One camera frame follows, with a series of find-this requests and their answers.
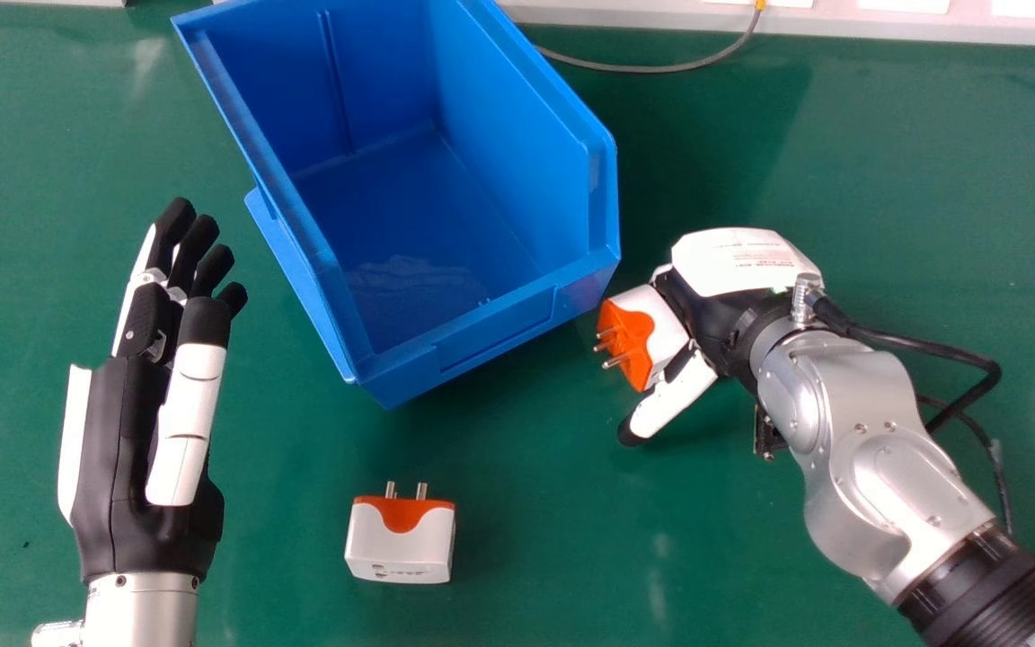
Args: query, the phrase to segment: black cable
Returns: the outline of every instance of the black cable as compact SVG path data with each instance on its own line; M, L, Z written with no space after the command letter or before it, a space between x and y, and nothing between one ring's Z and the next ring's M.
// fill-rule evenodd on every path
M949 418L963 413L966 408L969 408L969 405L973 405L974 402L980 400L1001 381L1001 364L996 363L995 360L988 357L945 344L929 343L929 341L907 337L905 335L894 335L890 334L890 332L860 326L854 320L850 319L845 312L841 312L841 308L837 307L836 303L833 303L833 300L829 299L829 297L818 298L814 302L814 312L817 313L818 318L827 326L833 328L839 334L860 341L860 343L886 345L886 347L912 350L923 353L923 355L959 361L962 364L974 365L974 367L980 369L985 373L981 381L978 381L969 390L962 393L960 398L949 402L940 413L934 415L933 419L925 425L925 429L930 434L940 430L946 421L949 421Z
M945 409L948 409L948 405L945 405L944 402L927 396L924 393L917 393L916 402L940 409L941 413L944 413ZM981 427L981 423L974 420L969 414L958 412L954 413L952 417L965 422L965 425L969 427L970 431L973 432L974 437L977 437L977 441L980 441L981 446L984 446L985 453L989 454L989 463L993 463L993 475L998 480L998 498L1001 500L1001 516L1004 521L1005 533L1011 539L1014 536L1013 504L1011 504L1009 497L1009 483L1005 481L1005 466L1001 454L1001 442L989 438L989 434L985 433L984 427Z
M558 61L560 63L566 63L566 65L578 66L578 68L591 69L597 71L612 71L616 73L674 73L678 71L689 71L694 69L704 68L707 65L713 65L713 63L718 63L736 52L736 50L742 49L742 46L752 37L752 32L757 29L757 22L761 19L761 12L765 10L764 3L756 3L755 8L752 8L752 18L748 21L748 26L737 40L732 41L732 45L728 48L719 51L716 54L710 55L710 57L698 58L696 61L686 61L684 63L674 63L673 65L616 65L612 63L598 63L595 61L587 61L584 58L567 57L566 54L561 54L550 50L546 48L541 48L537 45L537 51L545 58L551 58L551 60Z

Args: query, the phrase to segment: gray cable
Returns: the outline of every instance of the gray cable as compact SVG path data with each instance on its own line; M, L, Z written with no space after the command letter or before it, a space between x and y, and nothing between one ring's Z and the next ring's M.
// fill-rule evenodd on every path
M614 65L610 63L598 63L593 61L584 60L584 58L572 58L567 57L567 55L560 54L554 50L546 50L537 45L537 51L545 58L552 58L554 61L560 63L566 63L566 65L578 66L578 68L591 69L597 71L612 71L617 73L674 73L678 71L688 71L699 68L704 68L707 65L713 65L713 63L718 63L724 60L724 58L731 57L731 55L736 52L736 50L742 49L745 42L752 37L752 32L757 29L757 21L761 19L761 9L752 9L752 20L748 21L748 26L745 31L734 40L731 46L719 51L710 57L698 58L696 61L687 61L684 63L674 63L673 65Z

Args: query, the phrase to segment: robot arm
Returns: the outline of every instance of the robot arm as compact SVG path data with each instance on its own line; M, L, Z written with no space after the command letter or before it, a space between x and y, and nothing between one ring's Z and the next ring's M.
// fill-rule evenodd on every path
M151 226L123 295L111 356L71 365L58 508L89 589L83 621L33 646L190 646L199 584L221 538L207 473L230 320L246 291L214 287L234 265L212 217L181 198Z
M645 290L657 299L627 298ZM821 299L821 272L773 232L683 237L649 286L602 304L599 339L629 361L656 361L647 344L632 344L635 329L656 335L677 320L688 344L685 369L650 374L654 390L619 439L645 442L715 377L738 378L801 467L805 524L822 554L898 608L930 646L1035 646L1035 557L929 437L900 361L818 321ZM612 316L627 303L637 303L632 326ZM706 366L685 381L694 357ZM641 384L640 365L622 365ZM669 389L679 398L664 398ZM637 422L642 415L649 425Z

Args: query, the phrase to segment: metal pin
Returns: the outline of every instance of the metal pin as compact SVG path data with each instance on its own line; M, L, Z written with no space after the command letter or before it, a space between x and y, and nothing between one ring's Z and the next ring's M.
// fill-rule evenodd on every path
M610 357L610 359L602 361L601 369L604 369L608 372L609 369L613 369L615 367L615 365L623 363L623 361L627 359L629 359L629 353L628 352L621 353L621 355L619 356Z

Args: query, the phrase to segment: prosthetic hand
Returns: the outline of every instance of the prosthetic hand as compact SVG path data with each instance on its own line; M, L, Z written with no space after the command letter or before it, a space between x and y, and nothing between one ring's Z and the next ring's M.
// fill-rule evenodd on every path
M221 538L223 499L207 474L230 320L246 290L212 297L234 256L217 225L178 198L132 267L110 359L70 367L58 508L89 589L82 621L47 623L34 647L195 643L199 584Z
M785 447L804 472L805 524L830 561L930 646L1035 647L1035 557L929 435L999 381L994 361L858 326L826 296L817 266L761 229L682 237L650 283L602 303L598 330L595 351L613 355L602 367L620 365L644 391L617 430L624 445L736 378L757 401L755 450L771 460ZM865 343L988 376L925 423L904 365Z

